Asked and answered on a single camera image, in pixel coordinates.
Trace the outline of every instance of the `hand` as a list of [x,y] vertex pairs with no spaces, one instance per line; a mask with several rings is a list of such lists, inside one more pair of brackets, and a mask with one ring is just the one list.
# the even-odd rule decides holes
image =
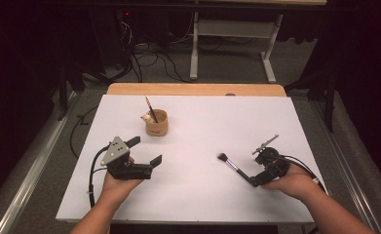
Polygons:
[[120,205],[127,199],[130,192],[142,182],[143,179],[115,179],[107,172],[96,206],[103,207],[115,213]]
[[293,164],[289,166],[285,176],[261,185],[261,187],[281,190],[286,195],[298,200],[304,199],[306,195],[312,194],[314,191],[321,190],[305,171]]

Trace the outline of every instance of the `brown cup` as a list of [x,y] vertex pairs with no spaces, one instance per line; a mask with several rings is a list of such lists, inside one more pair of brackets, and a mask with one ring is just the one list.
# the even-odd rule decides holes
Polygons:
[[161,109],[154,109],[158,123],[145,124],[145,132],[153,137],[163,137],[169,129],[169,118],[167,112]]

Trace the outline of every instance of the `person's right hand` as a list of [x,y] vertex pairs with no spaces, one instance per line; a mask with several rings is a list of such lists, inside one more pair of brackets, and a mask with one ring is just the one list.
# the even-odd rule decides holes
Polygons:
[[262,188],[281,190],[286,195],[302,200],[306,195],[320,190],[311,177],[296,165],[291,164],[285,176],[261,185]]

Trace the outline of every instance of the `table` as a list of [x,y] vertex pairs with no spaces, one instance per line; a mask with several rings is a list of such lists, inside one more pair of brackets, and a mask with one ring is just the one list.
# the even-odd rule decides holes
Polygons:
[[[279,5],[307,5],[319,6],[325,5],[326,0],[196,0],[200,2],[234,2],[234,3],[255,3],[255,4],[279,4]],[[278,14],[275,21],[256,22],[256,21],[233,21],[233,20],[211,20],[199,19],[199,13],[194,13],[193,23],[193,50],[190,62],[190,79],[196,80],[198,76],[199,53],[198,42],[199,35],[207,36],[232,36],[268,39],[266,51],[261,52],[260,56],[265,68],[266,77],[269,83],[276,83],[275,74],[270,55],[278,36],[284,15]]]
[[[322,179],[291,99],[282,90],[279,85],[111,85],[101,100],[57,219],[78,221],[89,210],[88,175],[99,149],[114,136],[128,140],[138,135],[141,143],[132,148],[137,163],[147,164],[159,154],[163,154],[163,163],[134,190],[113,222],[312,223],[299,201],[252,187],[216,158],[225,152],[245,173],[255,176],[263,169],[253,162],[251,152],[279,134],[271,146],[298,157]],[[223,96],[228,93],[237,96]],[[268,97],[255,97],[260,94]],[[168,111],[166,136],[145,134],[139,118],[148,108],[143,95],[154,108]],[[190,114],[183,114],[184,109]],[[94,178],[96,198],[103,175],[97,173]]]

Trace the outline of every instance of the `black pen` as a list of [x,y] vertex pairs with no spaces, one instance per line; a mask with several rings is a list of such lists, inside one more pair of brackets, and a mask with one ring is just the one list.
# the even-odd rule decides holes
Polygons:
[[157,121],[156,113],[154,113],[153,107],[151,107],[150,101],[148,100],[147,96],[145,96],[145,100],[147,100],[147,105],[150,108],[150,113],[153,116],[154,121],[156,123],[159,123],[159,121]]

